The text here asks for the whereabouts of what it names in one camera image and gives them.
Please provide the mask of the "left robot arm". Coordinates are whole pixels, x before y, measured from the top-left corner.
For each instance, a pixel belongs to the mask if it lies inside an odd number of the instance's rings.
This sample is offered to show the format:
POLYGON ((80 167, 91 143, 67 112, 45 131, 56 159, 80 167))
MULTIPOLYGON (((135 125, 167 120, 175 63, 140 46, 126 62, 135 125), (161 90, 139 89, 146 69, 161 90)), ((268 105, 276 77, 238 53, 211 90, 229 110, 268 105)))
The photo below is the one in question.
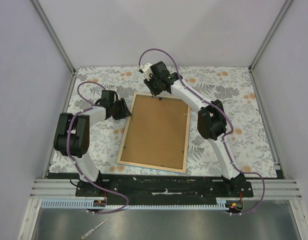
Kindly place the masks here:
POLYGON ((85 110, 59 115, 53 147, 71 160, 78 170, 79 179, 88 182, 86 189, 95 197, 104 192, 104 184, 98 180, 100 171, 89 154, 90 128, 109 118, 121 120, 131 115, 125 99, 119 98, 114 90, 103 90, 101 98, 85 110))

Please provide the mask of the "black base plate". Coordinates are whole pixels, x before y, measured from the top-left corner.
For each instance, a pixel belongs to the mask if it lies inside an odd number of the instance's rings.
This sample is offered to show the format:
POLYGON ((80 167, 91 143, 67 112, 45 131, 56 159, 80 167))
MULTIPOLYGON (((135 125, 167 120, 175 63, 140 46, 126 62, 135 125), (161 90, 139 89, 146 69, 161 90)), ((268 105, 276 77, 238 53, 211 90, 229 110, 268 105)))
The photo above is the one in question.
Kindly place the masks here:
POLYGON ((103 174, 96 184, 81 181, 77 173, 51 173, 51 180, 63 179, 76 188, 77 197, 106 197, 109 205, 172 206, 214 205, 217 198, 252 198, 252 184, 236 190, 219 177, 103 174))

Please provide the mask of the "left aluminium corner post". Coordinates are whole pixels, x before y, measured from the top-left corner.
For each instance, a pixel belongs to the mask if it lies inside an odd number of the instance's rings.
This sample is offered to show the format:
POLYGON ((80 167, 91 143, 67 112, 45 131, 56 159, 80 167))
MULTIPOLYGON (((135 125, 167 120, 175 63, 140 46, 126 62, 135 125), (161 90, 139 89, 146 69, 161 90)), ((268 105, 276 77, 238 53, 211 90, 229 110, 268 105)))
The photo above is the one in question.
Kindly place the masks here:
POLYGON ((47 14, 45 13, 40 1, 39 0, 30 0, 29 2, 32 4, 34 10, 38 14, 44 28, 46 29, 49 37, 51 38, 54 46, 56 47, 56 50, 58 51, 58 53, 62 57, 66 67, 68 68, 70 73, 72 75, 74 75, 76 73, 76 69, 75 69, 74 65, 72 64, 68 54, 66 53, 66 50, 63 47, 59 37, 57 36, 57 33, 54 30, 54 28, 53 28, 47 14))

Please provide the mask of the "aluminium corner post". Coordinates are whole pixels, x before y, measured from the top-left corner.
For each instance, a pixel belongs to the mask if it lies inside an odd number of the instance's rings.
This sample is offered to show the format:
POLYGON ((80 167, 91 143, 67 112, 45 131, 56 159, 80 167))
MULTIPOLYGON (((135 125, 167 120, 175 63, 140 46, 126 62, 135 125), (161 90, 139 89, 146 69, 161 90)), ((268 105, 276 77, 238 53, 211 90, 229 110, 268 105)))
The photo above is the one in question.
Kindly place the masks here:
POLYGON ((54 46, 56 47, 56 50, 58 51, 58 53, 62 57, 66 67, 68 68, 70 73, 72 75, 74 75, 76 73, 76 69, 75 69, 74 65, 72 64, 68 54, 66 53, 66 50, 63 47, 59 37, 57 36, 57 33, 54 30, 54 28, 53 28, 47 14, 45 13, 40 1, 39 0, 30 0, 29 2, 32 4, 34 10, 38 14, 44 28, 46 29, 49 37, 51 38, 54 46))
POLYGON ((269 45, 270 41, 274 37, 277 29, 279 28, 281 22, 283 21, 285 15, 289 11, 289 8, 291 7, 294 0, 285 0, 283 2, 283 5, 281 6, 278 14, 276 15, 273 23, 271 24, 267 34, 265 35, 265 38, 263 39, 259 49, 256 52, 256 55, 254 56, 251 64, 249 65, 248 69, 249 72, 252 73, 258 64, 261 56, 263 55, 264 51, 266 50, 267 46, 269 45))

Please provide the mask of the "aluminium rail bar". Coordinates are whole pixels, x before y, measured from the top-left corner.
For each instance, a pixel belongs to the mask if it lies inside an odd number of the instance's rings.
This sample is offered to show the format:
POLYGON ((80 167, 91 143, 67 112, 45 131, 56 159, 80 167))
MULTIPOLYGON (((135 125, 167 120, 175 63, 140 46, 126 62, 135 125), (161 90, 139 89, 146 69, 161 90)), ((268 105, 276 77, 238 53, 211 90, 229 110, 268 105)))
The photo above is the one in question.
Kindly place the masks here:
POLYGON ((33 199, 73 199, 76 187, 69 179, 36 179, 30 198, 33 199))

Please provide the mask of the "blue picture frame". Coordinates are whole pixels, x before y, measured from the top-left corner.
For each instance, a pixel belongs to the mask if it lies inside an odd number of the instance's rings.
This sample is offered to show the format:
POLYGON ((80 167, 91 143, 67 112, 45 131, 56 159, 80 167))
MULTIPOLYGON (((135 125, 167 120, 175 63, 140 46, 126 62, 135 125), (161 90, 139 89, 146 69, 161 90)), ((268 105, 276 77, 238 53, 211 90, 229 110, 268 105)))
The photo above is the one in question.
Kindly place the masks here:
POLYGON ((117 163, 185 173, 191 108, 176 96, 136 92, 117 163))

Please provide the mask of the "right aluminium corner post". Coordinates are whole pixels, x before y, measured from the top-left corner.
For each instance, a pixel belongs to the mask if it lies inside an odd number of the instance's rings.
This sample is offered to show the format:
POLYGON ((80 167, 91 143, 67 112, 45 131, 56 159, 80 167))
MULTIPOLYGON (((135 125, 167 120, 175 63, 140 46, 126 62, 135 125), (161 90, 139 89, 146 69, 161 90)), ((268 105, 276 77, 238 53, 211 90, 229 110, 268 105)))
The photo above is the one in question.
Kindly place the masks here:
POLYGON ((256 52, 256 55, 254 56, 251 64, 249 65, 248 69, 249 72, 252 73, 258 64, 261 56, 263 55, 264 51, 266 50, 267 46, 269 45, 270 41, 274 37, 277 29, 279 28, 281 22, 283 21, 285 15, 289 11, 289 8, 291 7, 294 0, 285 0, 283 2, 283 5, 281 6, 278 14, 276 15, 273 23, 271 24, 267 34, 265 35, 265 38, 263 39, 259 49, 256 52))

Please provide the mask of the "floral patterned table mat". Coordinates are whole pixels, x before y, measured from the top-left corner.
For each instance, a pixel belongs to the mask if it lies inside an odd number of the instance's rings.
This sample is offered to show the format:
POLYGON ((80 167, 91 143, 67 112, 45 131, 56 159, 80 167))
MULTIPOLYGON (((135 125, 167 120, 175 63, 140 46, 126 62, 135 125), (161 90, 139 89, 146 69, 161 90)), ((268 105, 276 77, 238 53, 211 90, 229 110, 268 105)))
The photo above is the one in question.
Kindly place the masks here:
MULTIPOLYGON (((222 102, 225 114, 231 120, 231 125, 227 127, 231 134, 227 140, 236 166, 247 172, 249 177, 277 178, 278 170, 249 70, 246 67, 183 66, 179 72, 200 94, 222 102)), ((76 73, 67 111, 75 114, 86 109, 90 102, 100 98, 102 88, 116 91, 128 106, 132 104, 136 92, 149 91, 137 67, 85 66, 76 73)), ((159 149, 163 134, 157 133, 158 127, 165 127, 172 135, 188 131, 185 175, 220 176, 221 167, 216 154, 197 130, 197 114, 186 111, 183 118, 189 120, 189 126, 173 117, 170 109, 160 110, 147 124, 150 130, 149 146, 159 149)), ((88 152, 93 164, 104 174, 165 175, 163 170, 117 163, 126 123, 125 119, 108 119, 90 128, 88 152)))

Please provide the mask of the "clear handled screwdriver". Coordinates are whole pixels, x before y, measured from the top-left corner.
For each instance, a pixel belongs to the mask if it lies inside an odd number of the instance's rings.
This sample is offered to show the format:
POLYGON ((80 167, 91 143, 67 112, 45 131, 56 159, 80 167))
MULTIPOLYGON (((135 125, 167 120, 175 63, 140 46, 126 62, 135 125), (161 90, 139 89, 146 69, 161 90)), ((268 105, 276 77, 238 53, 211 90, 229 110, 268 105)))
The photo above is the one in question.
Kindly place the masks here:
POLYGON ((86 232, 85 234, 83 234, 81 236, 81 239, 84 240, 84 239, 88 238, 93 232, 95 232, 101 225, 106 223, 109 219, 110 218, 108 217, 106 220, 102 221, 100 224, 98 224, 95 227, 91 228, 88 232, 86 232))

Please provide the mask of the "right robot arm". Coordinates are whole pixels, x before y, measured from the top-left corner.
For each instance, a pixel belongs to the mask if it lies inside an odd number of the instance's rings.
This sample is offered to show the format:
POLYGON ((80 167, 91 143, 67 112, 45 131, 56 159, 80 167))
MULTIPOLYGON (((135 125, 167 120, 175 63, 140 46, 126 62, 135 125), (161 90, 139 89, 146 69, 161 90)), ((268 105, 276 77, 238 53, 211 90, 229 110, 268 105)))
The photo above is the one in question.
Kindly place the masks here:
POLYGON ((235 166, 234 156, 228 146, 227 118, 222 102, 218 99, 212 101, 199 94, 177 72, 170 73, 162 61, 146 63, 138 68, 144 74, 144 83, 153 96, 168 92, 197 113, 197 130, 202 138, 209 141, 221 166, 223 191, 229 197, 236 196, 246 178, 235 166))

